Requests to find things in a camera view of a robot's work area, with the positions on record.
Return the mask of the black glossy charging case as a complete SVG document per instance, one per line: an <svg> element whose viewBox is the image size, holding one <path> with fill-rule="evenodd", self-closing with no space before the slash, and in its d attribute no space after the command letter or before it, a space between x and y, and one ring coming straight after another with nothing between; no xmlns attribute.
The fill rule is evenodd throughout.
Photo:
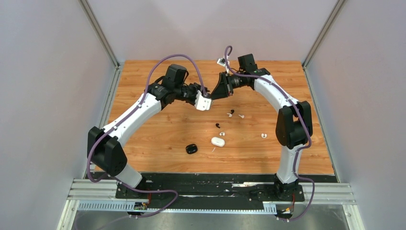
<svg viewBox="0 0 406 230"><path fill-rule="evenodd" d="M196 144L189 144L185 147L185 151L187 154L194 154L198 151L198 147Z"/></svg>

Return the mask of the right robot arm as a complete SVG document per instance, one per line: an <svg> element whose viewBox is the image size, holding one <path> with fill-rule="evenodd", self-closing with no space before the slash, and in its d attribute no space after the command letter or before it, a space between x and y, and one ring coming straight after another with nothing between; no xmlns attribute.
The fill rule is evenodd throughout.
<svg viewBox="0 0 406 230"><path fill-rule="evenodd" d="M249 86L262 95L278 113L275 134L282 146L280 165L270 193L286 200L299 190L298 166L304 149L311 146L313 123L311 105L290 96L265 68L258 68L252 54L238 57L239 69L230 68L228 59L218 59L225 67L212 91L213 100L232 96L234 89Z"/></svg>

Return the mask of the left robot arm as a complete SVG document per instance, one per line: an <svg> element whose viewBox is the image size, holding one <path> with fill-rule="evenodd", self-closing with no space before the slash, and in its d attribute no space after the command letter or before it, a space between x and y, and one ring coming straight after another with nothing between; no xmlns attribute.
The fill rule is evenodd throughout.
<svg viewBox="0 0 406 230"><path fill-rule="evenodd" d="M142 182L141 173L128 163L124 146L129 138L175 100L189 103L200 111L211 107L212 100L204 95L204 86L185 84L188 75L185 67L171 64L166 74L147 85L147 91L122 115L103 128L94 126L88 132L88 161L127 184L128 192L135 198L146 194L147 185Z"/></svg>

